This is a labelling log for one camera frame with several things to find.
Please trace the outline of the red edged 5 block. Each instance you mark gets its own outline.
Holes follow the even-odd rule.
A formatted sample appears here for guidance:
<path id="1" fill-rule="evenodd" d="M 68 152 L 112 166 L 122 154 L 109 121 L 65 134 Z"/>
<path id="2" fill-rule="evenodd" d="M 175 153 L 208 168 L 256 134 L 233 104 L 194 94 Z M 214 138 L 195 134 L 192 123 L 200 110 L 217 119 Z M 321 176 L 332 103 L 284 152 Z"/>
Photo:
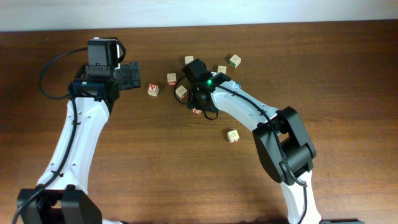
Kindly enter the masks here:
<path id="1" fill-rule="evenodd" d="M 202 113 L 201 110 L 198 110 L 196 108 L 192 109 L 192 112 L 195 113 L 195 114 L 201 114 Z"/>

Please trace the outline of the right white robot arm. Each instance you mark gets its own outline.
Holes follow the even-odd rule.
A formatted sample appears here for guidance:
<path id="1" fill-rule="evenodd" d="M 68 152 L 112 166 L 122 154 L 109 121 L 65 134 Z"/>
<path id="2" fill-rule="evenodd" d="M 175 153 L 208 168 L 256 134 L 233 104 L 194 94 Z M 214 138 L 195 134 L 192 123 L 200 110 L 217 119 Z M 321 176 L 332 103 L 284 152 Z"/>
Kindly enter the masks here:
<path id="1" fill-rule="evenodd" d="M 224 111 L 252 132 L 262 168 L 282 188 L 289 223 L 321 223 L 312 190 L 316 149 L 297 111 L 261 103 L 224 73 L 191 85 L 189 106 Z"/>

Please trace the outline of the red edged 6 block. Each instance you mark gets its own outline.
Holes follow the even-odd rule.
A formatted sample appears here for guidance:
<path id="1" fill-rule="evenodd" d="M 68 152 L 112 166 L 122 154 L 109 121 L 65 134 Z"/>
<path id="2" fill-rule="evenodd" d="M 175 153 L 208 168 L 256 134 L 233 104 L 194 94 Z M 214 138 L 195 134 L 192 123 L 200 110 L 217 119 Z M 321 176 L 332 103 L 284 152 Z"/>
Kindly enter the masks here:
<path id="1" fill-rule="evenodd" d="M 227 138 L 229 142 L 236 142 L 239 140 L 239 134 L 237 130 L 227 132 Z"/>

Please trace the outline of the green edged M block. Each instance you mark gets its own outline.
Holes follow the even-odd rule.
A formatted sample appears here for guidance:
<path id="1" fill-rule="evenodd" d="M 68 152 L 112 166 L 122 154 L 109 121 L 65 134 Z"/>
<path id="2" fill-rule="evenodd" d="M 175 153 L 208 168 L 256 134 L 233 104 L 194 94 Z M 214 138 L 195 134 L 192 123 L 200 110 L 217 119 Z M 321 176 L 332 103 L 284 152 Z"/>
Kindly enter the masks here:
<path id="1" fill-rule="evenodd" d="M 224 74 L 226 74 L 226 69 L 227 69 L 226 66 L 219 65 L 218 68 L 217 68 L 217 73 L 224 73 Z"/>

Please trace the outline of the wooden K picture block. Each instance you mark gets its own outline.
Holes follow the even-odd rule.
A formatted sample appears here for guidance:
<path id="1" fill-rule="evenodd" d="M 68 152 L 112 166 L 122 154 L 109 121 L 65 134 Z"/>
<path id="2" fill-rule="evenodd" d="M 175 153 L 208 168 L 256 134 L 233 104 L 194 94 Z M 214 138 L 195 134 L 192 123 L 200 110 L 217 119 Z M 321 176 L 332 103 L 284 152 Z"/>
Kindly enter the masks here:
<path id="1" fill-rule="evenodd" d="M 188 95 L 188 90 L 183 86 L 180 85 L 176 88 L 175 94 L 180 98 L 184 99 Z"/>

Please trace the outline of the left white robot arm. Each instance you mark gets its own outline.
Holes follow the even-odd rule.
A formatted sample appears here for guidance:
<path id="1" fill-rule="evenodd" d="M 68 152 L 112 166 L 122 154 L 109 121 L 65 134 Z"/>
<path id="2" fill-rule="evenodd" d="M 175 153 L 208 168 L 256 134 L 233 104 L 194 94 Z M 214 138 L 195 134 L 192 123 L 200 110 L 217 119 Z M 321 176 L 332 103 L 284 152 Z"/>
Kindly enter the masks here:
<path id="1" fill-rule="evenodd" d="M 137 62 L 102 76 L 83 68 L 68 87 L 67 116 L 55 152 L 37 185 L 21 189 L 15 217 L 24 223 L 109 223 L 88 196 L 96 145 L 121 90 L 139 88 Z"/>

